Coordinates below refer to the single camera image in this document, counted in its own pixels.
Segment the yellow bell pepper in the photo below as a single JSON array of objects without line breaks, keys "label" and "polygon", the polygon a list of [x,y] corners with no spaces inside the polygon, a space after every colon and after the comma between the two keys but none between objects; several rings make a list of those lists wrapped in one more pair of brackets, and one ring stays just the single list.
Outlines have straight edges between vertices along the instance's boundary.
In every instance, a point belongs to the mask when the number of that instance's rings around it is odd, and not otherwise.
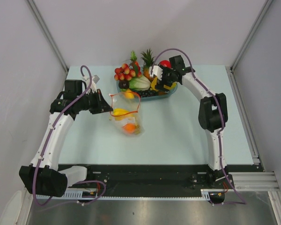
[{"label": "yellow bell pepper", "polygon": [[[159,83],[159,82],[160,82],[160,80],[158,80],[157,77],[155,77],[155,78],[153,79],[153,81],[151,82],[151,85],[150,85],[151,89],[157,91],[157,90],[155,89],[155,84],[156,84],[156,83]],[[166,88],[166,85],[164,84],[164,92],[168,92],[168,91],[170,91],[170,90],[172,90],[172,89],[167,89],[167,88]]]}]

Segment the yellow banana bunch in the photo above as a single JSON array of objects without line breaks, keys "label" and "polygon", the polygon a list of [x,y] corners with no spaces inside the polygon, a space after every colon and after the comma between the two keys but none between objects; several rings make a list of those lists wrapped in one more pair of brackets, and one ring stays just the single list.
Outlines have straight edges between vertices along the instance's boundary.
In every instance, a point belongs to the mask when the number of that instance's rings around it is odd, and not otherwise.
[{"label": "yellow banana bunch", "polygon": [[113,110],[113,116],[114,117],[119,117],[119,116],[124,116],[129,114],[130,112],[126,109],[122,109],[122,108],[116,108]]}]

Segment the clear zip top bag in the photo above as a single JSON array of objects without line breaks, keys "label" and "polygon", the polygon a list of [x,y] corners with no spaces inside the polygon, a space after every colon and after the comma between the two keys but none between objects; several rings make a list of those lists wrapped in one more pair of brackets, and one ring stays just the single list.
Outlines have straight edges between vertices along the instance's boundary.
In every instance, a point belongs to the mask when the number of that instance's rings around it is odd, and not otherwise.
[{"label": "clear zip top bag", "polygon": [[[123,92],[116,94],[109,94],[111,98],[111,106],[114,109],[122,108],[128,110],[130,113],[124,116],[114,117],[113,111],[110,112],[110,121],[113,122],[115,127],[127,136],[139,136],[143,132],[143,127],[140,117],[140,108],[141,108],[141,98],[134,92],[134,99],[126,99],[123,95]],[[137,128],[134,134],[126,134],[122,127],[126,123],[134,123]]]}]

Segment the orange fruit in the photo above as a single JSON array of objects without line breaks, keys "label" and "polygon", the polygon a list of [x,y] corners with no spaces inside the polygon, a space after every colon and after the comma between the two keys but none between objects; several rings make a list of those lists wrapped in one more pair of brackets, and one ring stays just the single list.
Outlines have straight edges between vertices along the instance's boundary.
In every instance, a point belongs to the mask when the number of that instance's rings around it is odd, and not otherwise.
[{"label": "orange fruit", "polygon": [[134,134],[137,126],[134,123],[126,123],[122,129],[126,134]]}]

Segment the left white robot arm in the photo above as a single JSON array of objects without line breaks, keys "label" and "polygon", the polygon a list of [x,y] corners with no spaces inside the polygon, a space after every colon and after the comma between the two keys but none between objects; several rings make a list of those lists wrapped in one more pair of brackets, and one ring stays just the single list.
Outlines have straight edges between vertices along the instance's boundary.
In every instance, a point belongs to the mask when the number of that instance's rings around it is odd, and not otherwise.
[{"label": "left white robot arm", "polygon": [[112,107],[96,88],[98,78],[66,80],[64,90],[51,103],[48,126],[37,153],[29,166],[22,166],[19,176],[32,195],[62,197],[66,189],[80,183],[90,187],[94,175],[84,166],[74,165],[59,171],[59,157],[76,116],[81,111],[107,113]]}]

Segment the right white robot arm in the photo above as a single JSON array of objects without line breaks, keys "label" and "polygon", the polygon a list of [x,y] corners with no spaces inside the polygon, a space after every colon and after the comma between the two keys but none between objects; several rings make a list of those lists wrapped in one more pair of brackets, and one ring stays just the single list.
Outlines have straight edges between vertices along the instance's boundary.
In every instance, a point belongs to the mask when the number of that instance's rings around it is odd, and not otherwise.
[{"label": "right white robot arm", "polygon": [[149,69],[149,75],[157,77],[157,90],[166,91],[166,86],[180,83],[200,102],[198,121],[206,132],[209,152],[207,184],[218,188],[228,175],[223,153],[223,131],[228,121],[226,95],[211,91],[196,76],[192,66],[185,66],[182,56],[171,57],[169,61],[171,67],[154,65]]}]

